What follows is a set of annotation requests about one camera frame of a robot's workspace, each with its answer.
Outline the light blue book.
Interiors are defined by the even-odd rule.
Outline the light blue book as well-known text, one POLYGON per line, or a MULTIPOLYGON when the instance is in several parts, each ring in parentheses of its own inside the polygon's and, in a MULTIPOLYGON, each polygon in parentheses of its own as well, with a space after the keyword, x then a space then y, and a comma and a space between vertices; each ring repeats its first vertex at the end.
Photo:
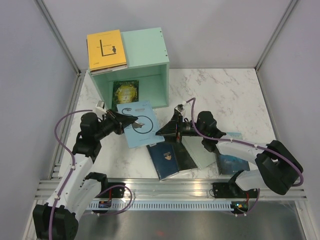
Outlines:
POLYGON ((156 135, 160 126, 149 101, 118 104, 117 110, 123 115, 137 117, 134 123, 124 129, 129 148, 154 145, 165 141, 163 136, 156 135))

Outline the green forest cover book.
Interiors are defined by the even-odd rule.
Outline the green forest cover book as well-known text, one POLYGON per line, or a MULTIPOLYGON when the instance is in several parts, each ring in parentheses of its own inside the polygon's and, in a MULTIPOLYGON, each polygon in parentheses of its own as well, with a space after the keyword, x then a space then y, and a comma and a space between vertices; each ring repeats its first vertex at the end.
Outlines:
POLYGON ((112 105, 133 103, 139 101, 139 81, 115 81, 112 89, 112 105))

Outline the dark purple galaxy book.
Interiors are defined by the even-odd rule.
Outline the dark purple galaxy book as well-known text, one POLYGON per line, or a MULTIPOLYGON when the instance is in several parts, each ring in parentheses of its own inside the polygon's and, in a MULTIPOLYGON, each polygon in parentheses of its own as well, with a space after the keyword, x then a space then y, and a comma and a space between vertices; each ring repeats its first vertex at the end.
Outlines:
POLYGON ((92 75, 128 67, 122 39, 87 39, 88 68, 92 75))

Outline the blue ocean cover book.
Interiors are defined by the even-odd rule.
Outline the blue ocean cover book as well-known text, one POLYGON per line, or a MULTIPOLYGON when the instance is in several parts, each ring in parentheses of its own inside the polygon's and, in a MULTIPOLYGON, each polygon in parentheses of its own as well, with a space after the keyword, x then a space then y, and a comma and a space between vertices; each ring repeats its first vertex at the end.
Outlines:
POLYGON ((241 158, 223 155, 218 150, 215 150, 216 164, 219 175, 234 175, 238 171, 249 171, 249 163, 241 158))

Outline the yellow book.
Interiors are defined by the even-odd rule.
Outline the yellow book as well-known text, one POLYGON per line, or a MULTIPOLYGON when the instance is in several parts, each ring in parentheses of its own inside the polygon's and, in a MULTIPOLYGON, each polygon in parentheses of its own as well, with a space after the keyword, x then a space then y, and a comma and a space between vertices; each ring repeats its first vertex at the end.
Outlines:
POLYGON ((127 67, 125 48, 119 29, 88 34, 86 43, 91 72, 127 67))

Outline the black file folder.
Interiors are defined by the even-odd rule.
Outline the black file folder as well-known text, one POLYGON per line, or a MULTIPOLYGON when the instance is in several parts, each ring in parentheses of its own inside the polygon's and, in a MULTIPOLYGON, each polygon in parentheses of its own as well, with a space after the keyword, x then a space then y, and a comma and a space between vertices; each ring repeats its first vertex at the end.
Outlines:
POLYGON ((181 142, 175 142, 172 144, 172 146, 179 172, 185 172, 198 168, 194 160, 192 159, 192 157, 190 156, 190 154, 181 142))

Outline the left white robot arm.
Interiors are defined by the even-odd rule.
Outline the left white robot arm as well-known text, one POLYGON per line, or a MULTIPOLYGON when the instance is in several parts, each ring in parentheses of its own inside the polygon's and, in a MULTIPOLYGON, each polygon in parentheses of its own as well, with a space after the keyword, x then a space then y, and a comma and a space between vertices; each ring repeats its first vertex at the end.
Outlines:
POLYGON ((121 135, 136 122, 136 116, 103 110, 82 110, 80 132, 72 149, 69 170, 45 204, 37 204, 32 212, 35 234, 40 240, 73 240, 83 213, 96 197, 110 190, 107 175, 90 169, 102 148, 101 140, 111 133, 121 135))

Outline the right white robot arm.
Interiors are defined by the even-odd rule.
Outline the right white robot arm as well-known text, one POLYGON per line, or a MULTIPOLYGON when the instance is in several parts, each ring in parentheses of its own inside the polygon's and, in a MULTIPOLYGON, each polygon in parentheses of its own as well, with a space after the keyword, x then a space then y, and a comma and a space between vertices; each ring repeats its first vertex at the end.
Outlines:
POLYGON ((278 195, 285 195, 296 181, 302 179, 303 167, 278 140, 265 145, 232 139, 217 127, 209 111, 198 114, 197 120, 187 120, 175 110, 170 121, 156 132, 171 142, 181 142, 183 137, 201 137, 203 147, 217 157, 230 156, 256 165, 254 170, 241 169, 228 182, 228 191, 240 197, 248 190, 269 188, 278 195))

